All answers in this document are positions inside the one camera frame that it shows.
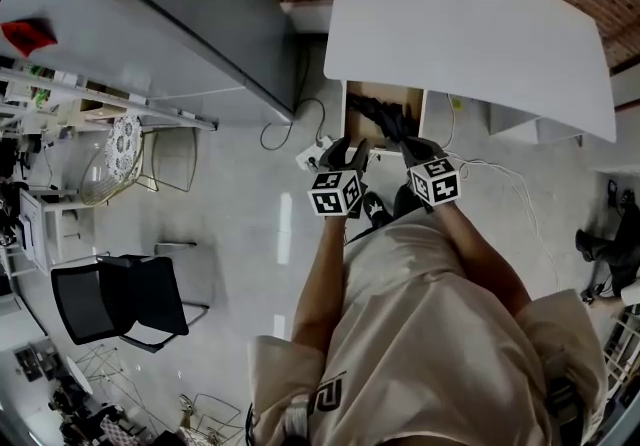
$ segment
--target desk drawer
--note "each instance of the desk drawer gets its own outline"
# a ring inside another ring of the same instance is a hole
[[[347,110],[347,94],[356,94],[369,98],[376,98],[382,103],[398,103],[407,115],[411,110],[411,117],[418,122],[418,136],[422,136],[422,127],[427,102],[427,91],[402,87],[399,85],[386,85],[382,83],[368,83],[356,81],[342,82],[342,120],[340,134],[351,136],[351,147],[358,146],[364,138],[369,140],[372,153],[400,155],[400,148],[389,139],[384,138],[380,126],[367,119],[360,112]]]

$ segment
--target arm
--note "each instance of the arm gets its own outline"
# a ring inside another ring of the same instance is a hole
[[[325,221],[311,273],[302,290],[291,340],[326,354],[333,329],[340,321],[344,296],[343,251],[347,217]]]
[[[435,213],[451,237],[471,282],[493,293],[512,316],[531,302],[518,274],[455,204],[437,206]]]

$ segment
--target floor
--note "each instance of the floor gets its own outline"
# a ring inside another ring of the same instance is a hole
[[[324,103],[322,133],[335,138],[340,128],[341,84],[324,78],[323,61],[323,45],[314,44],[304,96]],[[573,237],[577,228],[595,223],[604,183],[588,170],[577,142],[526,146],[489,138],[486,109],[473,100],[462,99],[455,114],[450,149],[463,158],[482,158],[521,173],[541,240],[534,232],[533,215],[527,214],[528,199],[518,176],[511,177],[520,194],[503,173],[487,166],[469,167],[461,209],[513,265],[532,297],[585,288],[592,267],[575,250]],[[137,390],[141,395],[154,415],[152,428],[162,431],[163,426],[177,426],[181,393],[192,398],[205,393],[244,412],[250,403],[247,342],[259,334],[290,334],[297,297],[322,229],[322,220],[314,216],[307,197],[313,176],[301,171],[294,158],[312,144],[320,118],[318,105],[305,105],[288,142],[273,152],[260,147],[258,127],[222,124],[217,132],[200,133],[189,194],[167,187],[151,193],[134,186],[109,206],[81,213],[77,224],[70,225],[81,234],[80,240],[69,239],[75,242],[74,253],[90,254],[92,249],[112,255],[149,253],[162,240],[198,244],[194,251],[179,253],[179,284],[183,298],[206,301],[211,311],[189,336],[155,355],[120,341],[105,342],[105,349],[118,348],[117,358],[128,379],[117,383],[128,393]],[[430,94],[425,121],[425,136],[440,143],[448,139],[451,110],[445,95]],[[273,127],[264,141],[277,145],[285,134],[286,128]],[[46,161],[40,157],[35,163],[31,181],[48,182],[48,162],[54,184],[77,187],[100,141],[99,136],[87,135],[52,147]],[[161,177],[185,184],[193,160],[189,142],[188,135],[178,134],[159,143]],[[402,160],[384,157],[372,161],[365,182],[391,202],[404,178]],[[365,227],[364,219],[351,223],[348,236]],[[32,273],[21,278],[20,286],[63,355],[73,359],[85,355],[88,348],[72,344],[63,328],[48,278]],[[603,315],[593,319],[605,337],[608,320]],[[116,355],[110,364],[116,364]],[[98,398],[120,401],[140,419],[146,415],[120,388],[108,382],[102,385],[106,389],[96,385]],[[220,417],[226,411],[218,407],[207,412]],[[239,416],[233,424],[241,422]]]

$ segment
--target black chair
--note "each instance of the black chair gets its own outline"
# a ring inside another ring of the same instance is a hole
[[[92,265],[51,271],[58,311],[76,345],[120,336],[156,353],[177,336],[189,334],[189,326],[209,310],[207,305],[180,299],[168,257],[99,256],[96,260]],[[183,306],[198,307],[201,312],[187,323]],[[171,336],[161,343],[143,343],[126,335],[136,322]]]

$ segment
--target white cube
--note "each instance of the white cube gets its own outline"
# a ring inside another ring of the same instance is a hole
[[[315,214],[330,217],[349,214],[362,188],[355,170],[320,172],[308,193]]]
[[[431,206],[460,198],[460,172],[447,158],[409,169],[414,193]]]

